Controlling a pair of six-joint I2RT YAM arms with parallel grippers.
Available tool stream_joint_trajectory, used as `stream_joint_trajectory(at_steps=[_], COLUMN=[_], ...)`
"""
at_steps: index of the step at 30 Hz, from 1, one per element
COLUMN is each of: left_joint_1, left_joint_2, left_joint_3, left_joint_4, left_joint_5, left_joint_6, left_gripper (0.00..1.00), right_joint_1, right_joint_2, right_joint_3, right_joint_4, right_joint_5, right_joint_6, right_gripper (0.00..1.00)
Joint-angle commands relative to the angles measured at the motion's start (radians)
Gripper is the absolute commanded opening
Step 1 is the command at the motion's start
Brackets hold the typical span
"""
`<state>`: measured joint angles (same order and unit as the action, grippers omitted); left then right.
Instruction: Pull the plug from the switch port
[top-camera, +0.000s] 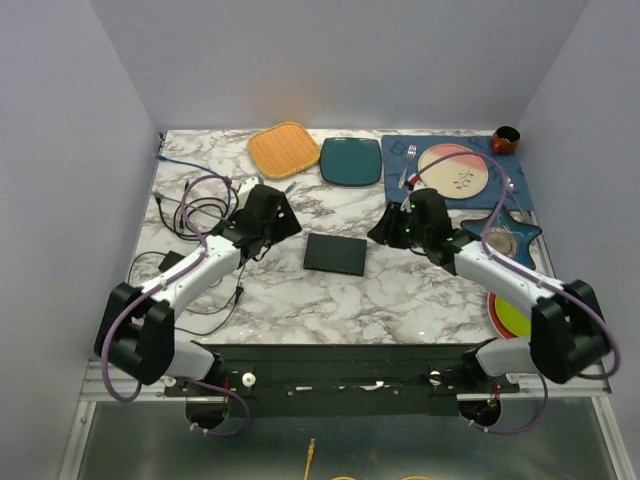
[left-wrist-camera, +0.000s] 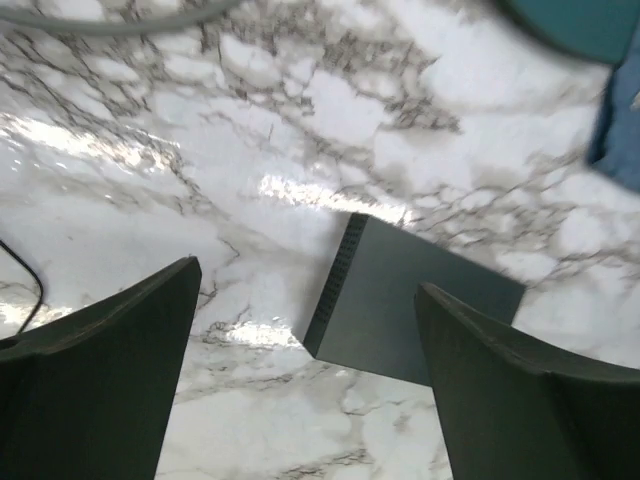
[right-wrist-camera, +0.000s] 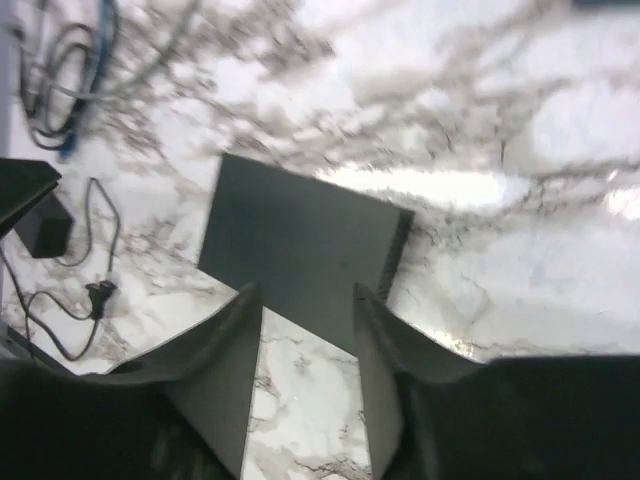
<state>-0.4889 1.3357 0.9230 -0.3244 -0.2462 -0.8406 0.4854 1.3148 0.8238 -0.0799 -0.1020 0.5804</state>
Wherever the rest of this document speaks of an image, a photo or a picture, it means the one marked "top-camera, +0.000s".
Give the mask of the black network switch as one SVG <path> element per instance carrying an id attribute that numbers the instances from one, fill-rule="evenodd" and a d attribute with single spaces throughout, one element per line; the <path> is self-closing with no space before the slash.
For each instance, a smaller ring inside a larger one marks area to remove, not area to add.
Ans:
<path id="1" fill-rule="evenodd" d="M 364 239 L 310 233 L 303 260 L 305 270 L 363 276 L 367 242 Z"/>

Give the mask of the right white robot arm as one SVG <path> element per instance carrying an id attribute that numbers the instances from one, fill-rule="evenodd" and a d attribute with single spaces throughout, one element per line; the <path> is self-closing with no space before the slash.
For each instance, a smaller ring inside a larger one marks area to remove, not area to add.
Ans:
<path id="1" fill-rule="evenodd" d="M 529 320 L 529 335 L 489 339 L 464 354 L 460 379 L 471 391 L 483 391 L 510 373 L 540 374 L 564 384 L 608 354 L 620 354 L 589 284 L 539 274 L 480 235 L 453 227 L 444 198 L 434 189 L 414 191 L 405 203 L 388 203 L 368 236 L 483 286 Z"/>

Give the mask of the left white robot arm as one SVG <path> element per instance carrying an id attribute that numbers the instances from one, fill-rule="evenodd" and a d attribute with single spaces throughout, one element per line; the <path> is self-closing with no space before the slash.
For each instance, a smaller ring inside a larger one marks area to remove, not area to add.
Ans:
<path id="1" fill-rule="evenodd" d="M 187 378 L 201 395 L 214 393 L 222 380 L 214 354 L 194 341 L 178 340 L 176 319 L 215 282 L 300 231 L 286 194 L 258 184 L 243 208 L 202 235 L 199 246 L 171 269 L 139 287 L 116 286 L 94 344 L 107 389 L 115 390 L 109 377 L 114 366 L 140 385 L 169 376 Z"/>

